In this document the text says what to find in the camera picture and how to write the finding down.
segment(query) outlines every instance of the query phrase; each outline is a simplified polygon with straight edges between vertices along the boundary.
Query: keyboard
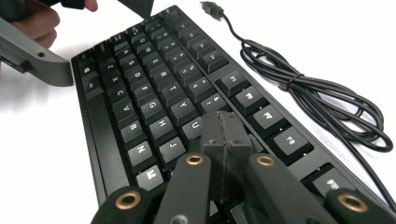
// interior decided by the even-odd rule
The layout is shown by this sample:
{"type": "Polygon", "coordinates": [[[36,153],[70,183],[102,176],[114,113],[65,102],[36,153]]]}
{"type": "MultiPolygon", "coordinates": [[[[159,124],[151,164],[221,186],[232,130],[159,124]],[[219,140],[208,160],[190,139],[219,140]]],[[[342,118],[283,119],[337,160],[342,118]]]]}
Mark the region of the keyboard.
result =
{"type": "Polygon", "coordinates": [[[319,200],[348,188],[383,204],[177,6],[81,52],[72,66],[99,204],[130,185],[161,198],[202,133],[202,115],[217,110],[235,113],[256,150],[280,158],[319,200]]]}

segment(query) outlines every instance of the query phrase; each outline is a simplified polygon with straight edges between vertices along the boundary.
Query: white table surface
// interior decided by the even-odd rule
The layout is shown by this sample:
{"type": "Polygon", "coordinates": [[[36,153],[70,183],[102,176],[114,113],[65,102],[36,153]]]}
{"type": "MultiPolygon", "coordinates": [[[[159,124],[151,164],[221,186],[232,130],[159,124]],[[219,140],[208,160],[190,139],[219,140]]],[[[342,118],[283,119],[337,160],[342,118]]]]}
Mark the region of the white table surface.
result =
{"type": "MultiPolygon", "coordinates": [[[[70,60],[141,22],[116,0],[99,10],[54,8],[61,17],[50,48],[70,60]]],[[[152,14],[178,5],[240,62],[320,142],[370,188],[368,175],[338,140],[312,122],[290,96],[249,70],[225,21],[206,15],[196,0],[155,0],[152,14]]],[[[383,112],[396,139],[395,1],[216,1],[235,31],[281,53],[309,77],[343,84],[383,112]]],[[[396,152],[359,147],[396,198],[396,152]]],[[[57,88],[2,64],[0,71],[0,223],[89,223],[98,204],[75,86],[57,88]]]]}

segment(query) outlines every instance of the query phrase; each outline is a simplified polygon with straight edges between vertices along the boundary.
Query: finger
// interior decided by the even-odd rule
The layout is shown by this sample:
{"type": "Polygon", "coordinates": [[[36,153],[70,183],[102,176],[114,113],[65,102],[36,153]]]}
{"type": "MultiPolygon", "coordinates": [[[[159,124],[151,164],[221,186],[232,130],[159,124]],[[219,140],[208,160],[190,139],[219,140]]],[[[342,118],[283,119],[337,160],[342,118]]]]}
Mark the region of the finger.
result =
{"type": "Polygon", "coordinates": [[[33,39],[50,33],[60,22],[58,13],[52,8],[36,1],[25,1],[30,16],[12,24],[33,39]]]}
{"type": "Polygon", "coordinates": [[[56,31],[52,30],[48,34],[37,38],[35,42],[37,42],[39,45],[43,46],[44,48],[49,49],[52,46],[53,42],[55,41],[56,36],[57,36],[56,31]]]}
{"type": "Polygon", "coordinates": [[[87,8],[89,11],[96,11],[98,9],[98,3],[96,0],[85,0],[85,8],[87,8]]]}

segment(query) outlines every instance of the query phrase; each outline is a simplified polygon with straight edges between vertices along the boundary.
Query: space bar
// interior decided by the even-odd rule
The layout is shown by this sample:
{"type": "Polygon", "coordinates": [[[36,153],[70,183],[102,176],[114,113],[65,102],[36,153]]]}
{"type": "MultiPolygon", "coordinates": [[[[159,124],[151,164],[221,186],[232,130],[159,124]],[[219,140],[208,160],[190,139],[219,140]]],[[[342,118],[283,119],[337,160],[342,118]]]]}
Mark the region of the space bar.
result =
{"type": "Polygon", "coordinates": [[[87,106],[106,196],[108,197],[115,190],[129,186],[128,177],[111,127],[104,95],[94,96],[88,101],[87,106]]]}

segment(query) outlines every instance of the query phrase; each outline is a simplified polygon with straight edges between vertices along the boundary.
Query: function key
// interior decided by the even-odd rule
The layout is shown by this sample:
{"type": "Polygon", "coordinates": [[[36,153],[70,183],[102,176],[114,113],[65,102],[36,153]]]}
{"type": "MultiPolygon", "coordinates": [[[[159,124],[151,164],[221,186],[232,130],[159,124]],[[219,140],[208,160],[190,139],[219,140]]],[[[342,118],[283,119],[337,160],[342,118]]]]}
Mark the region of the function key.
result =
{"type": "Polygon", "coordinates": [[[207,39],[201,39],[197,42],[194,42],[189,47],[190,54],[194,57],[194,59],[199,60],[204,57],[206,54],[215,50],[212,45],[210,45],[207,39]]]}
{"type": "Polygon", "coordinates": [[[231,100],[244,117],[267,104],[267,100],[252,86],[239,92],[231,100]]]}
{"type": "Polygon", "coordinates": [[[193,43],[201,39],[203,39],[201,34],[192,28],[180,38],[180,41],[184,46],[186,46],[186,48],[189,48],[193,43]]]}
{"type": "Polygon", "coordinates": [[[189,21],[182,21],[174,27],[173,33],[177,36],[178,39],[180,39],[186,32],[190,30],[190,28],[191,25],[189,21]]]}
{"type": "Polygon", "coordinates": [[[288,166],[313,149],[312,145],[294,127],[289,127],[277,135],[270,141],[269,146],[288,166]]]}
{"type": "Polygon", "coordinates": [[[206,54],[204,57],[199,59],[198,62],[209,74],[228,63],[218,50],[214,50],[206,54]]]}
{"type": "Polygon", "coordinates": [[[333,189],[355,189],[353,185],[331,164],[326,163],[314,173],[302,180],[302,183],[313,193],[326,198],[333,189]]]}
{"type": "Polygon", "coordinates": [[[227,97],[232,97],[250,86],[250,83],[248,83],[248,81],[238,71],[231,72],[229,75],[216,81],[216,83],[227,97]]]}
{"type": "Polygon", "coordinates": [[[262,139],[266,139],[270,135],[279,132],[281,128],[288,124],[286,119],[283,118],[273,105],[268,105],[259,110],[252,117],[248,118],[248,120],[262,139]]]}

